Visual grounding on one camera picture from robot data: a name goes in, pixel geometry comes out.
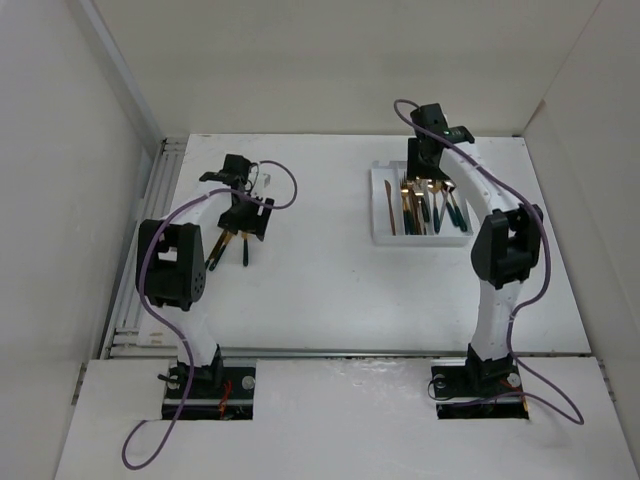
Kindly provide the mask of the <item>gold knife green handle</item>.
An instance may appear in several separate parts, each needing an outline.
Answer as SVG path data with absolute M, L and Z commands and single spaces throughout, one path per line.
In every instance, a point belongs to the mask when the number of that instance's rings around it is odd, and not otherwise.
M 216 268 L 232 237 L 233 235 L 227 230 L 221 233 L 205 262 L 205 267 L 208 271 L 213 271 Z

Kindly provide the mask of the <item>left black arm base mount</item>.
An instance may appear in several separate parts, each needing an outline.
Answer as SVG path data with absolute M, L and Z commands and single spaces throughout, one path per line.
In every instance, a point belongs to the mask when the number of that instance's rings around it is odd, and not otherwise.
M 186 391 L 189 367 L 174 362 L 158 379 L 165 384 L 161 418 L 172 420 Z M 177 417 L 185 421 L 252 420 L 256 387 L 256 365 L 225 361 L 219 352 L 207 367 L 196 367 L 191 389 Z

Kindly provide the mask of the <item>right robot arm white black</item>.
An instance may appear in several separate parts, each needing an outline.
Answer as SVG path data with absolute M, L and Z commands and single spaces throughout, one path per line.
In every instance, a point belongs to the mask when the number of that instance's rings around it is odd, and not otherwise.
M 549 288 L 551 260 L 543 215 L 463 149 L 475 139 L 463 127 L 450 127 L 439 104 L 405 103 L 413 111 L 399 118 L 414 129 L 419 161 L 452 180 L 480 221 L 471 250 L 480 303 L 463 381 L 470 391 L 484 394 L 513 367 L 515 318 Z

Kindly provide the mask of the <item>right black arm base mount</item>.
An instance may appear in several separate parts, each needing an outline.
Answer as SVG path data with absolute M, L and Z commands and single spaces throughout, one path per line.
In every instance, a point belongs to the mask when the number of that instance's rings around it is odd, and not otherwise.
M 442 358 L 431 362 L 430 396 L 439 420 L 528 420 L 513 359 Z

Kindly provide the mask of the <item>silver fork green handle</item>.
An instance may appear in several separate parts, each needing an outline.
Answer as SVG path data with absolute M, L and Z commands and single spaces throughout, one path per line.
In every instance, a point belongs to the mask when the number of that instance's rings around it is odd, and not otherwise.
M 433 217 L 433 228 L 436 234 L 439 234 L 441 231 L 441 217 L 440 217 L 440 209 L 438 205 L 438 194 L 440 193 L 441 186 L 440 183 L 436 180 L 433 180 L 429 186 L 430 192 L 432 194 L 432 217 Z

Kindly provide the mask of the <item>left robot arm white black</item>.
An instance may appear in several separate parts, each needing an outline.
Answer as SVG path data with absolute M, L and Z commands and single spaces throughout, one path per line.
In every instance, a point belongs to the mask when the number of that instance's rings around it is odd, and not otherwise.
M 170 378 L 201 396 L 217 394 L 224 373 L 220 347 L 198 307 L 212 273 L 237 236 L 266 237 L 274 199 L 263 162 L 225 156 L 216 172 L 203 173 L 183 204 L 138 230 L 136 289 L 143 308 L 178 339 L 178 363 Z

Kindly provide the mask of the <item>copper fork all metal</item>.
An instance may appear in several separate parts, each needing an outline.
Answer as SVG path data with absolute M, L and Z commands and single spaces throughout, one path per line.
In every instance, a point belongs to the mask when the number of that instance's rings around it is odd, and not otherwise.
M 413 217 L 414 234 L 415 235 L 420 235 L 421 234 L 421 228 L 420 228 L 420 221 L 419 221 L 419 216 L 418 216 L 418 206 L 417 206 L 417 200 L 416 200 L 415 192 L 414 192 L 414 189 L 413 189 L 413 187 L 412 187 L 412 185 L 410 183 L 407 183 L 406 186 L 407 186 L 408 202 L 409 202 L 409 205 L 410 205 L 411 215 Z

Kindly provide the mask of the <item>thin copper knife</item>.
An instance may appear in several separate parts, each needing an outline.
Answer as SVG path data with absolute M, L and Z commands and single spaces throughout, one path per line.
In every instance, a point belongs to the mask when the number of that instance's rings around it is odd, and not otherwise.
M 393 205 L 393 187 L 391 185 L 391 182 L 388 179 L 384 179 L 384 187 L 385 187 L 385 194 L 386 194 L 387 209 L 389 214 L 391 235 L 397 236 L 397 225 L 396 225 L 395 211 L 394 211 L 394 205 Z

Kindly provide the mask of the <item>gold spoon green handle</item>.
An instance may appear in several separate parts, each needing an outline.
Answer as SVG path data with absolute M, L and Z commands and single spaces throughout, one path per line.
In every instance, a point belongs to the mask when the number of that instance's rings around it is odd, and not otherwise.
M 459 202 L 457 201 L 457 197 L 455 194 L 451 195 L 451 201 L 454 207 L 454 212 L 456 214 L 457 217 L 457 222 L 458 222 L 458 226 L 460 228 L 460 230 L 462 232 L 467 232 L 468 231 L 468 225 L 467 222 L 465 220 L 465 217 L 462 213 L 462 210 L 460 208 Z
M 449 215 L 451 223 L 456 228 L 458 228 L 460 226 L 459 220 L 458 220 L 458 215 L 457 215 L 457 213 L 456 213 L 456 211 L 454 209 L 454 206 L 453 206 L 453 204 L 451 202 L 451 199 L 450 199 L 451 189 L 450 189 L 450 185 L 447 182 L 445 182 L 443 184 L 443 192 L 444 192 L 444 205 L 445 205 L 446 211 L 447 211 L 447 213 Z

